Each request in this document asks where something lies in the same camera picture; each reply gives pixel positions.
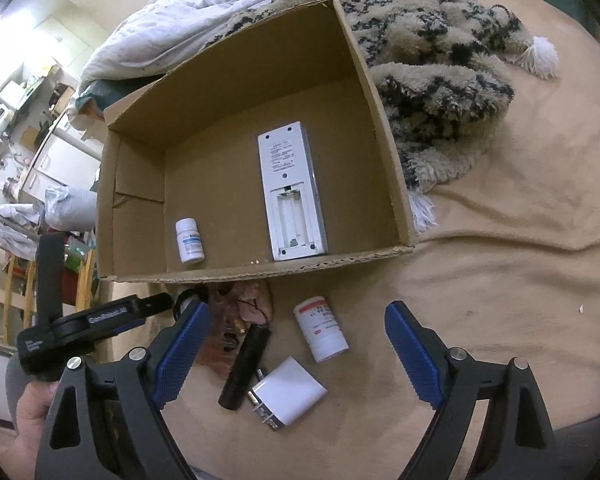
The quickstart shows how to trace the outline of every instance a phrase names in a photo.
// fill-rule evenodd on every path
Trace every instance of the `white plastic bottle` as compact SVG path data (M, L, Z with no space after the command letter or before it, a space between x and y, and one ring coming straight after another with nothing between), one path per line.
M183 218L176 222L176 240L183 264L196 264L205 259L198 224L193 218Z
M333 312L322 296L303 301L295 307L294 314L317 363L349 349Z

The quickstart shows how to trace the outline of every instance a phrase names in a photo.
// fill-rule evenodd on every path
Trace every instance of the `white tassel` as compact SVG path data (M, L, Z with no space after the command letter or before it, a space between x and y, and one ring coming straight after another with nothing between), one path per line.
M547 38L534 36L534 42L513 63L539 78L554 77L558 69L558 53Z
M418 234L426 231L432 225L438 225L436 216L433 214L435 205L428 196L410 191L409 204L411 205L413 224Z

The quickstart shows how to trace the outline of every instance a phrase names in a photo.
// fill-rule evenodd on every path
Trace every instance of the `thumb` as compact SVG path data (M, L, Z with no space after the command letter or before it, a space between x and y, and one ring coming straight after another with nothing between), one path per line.
M49 406L51 406L57 389L58 382L42 383L40 381L33 381L27 384L16 407L16 418L18 420L44 418Z

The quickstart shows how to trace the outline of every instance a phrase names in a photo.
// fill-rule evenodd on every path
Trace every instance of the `white comforter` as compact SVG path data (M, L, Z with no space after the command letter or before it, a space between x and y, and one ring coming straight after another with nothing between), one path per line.
M269 1L150 0L120 23L91 56L78 94L96 79L164 74L195 55L234 12Z

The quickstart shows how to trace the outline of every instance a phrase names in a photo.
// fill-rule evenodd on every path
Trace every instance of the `beige bed sheet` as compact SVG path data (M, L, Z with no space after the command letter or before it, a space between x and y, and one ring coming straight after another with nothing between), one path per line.
M600 412L600 46L541 0L480 1L504 4L548 37L560 78L509 68L516 97L504 127L474 170L434 188L439 226L413 255L271 281L264 364L292 355L329 393L273 433L247 403L220 408L222 382L194 367L164 410L191 464L224 480L397 478L432 415L384 335L384 307L398 299L448 346L482 360L528 359L554 427ZM328 298L350 344L320 365L292 314L315 294ZM158 325L118 338L118 356Z

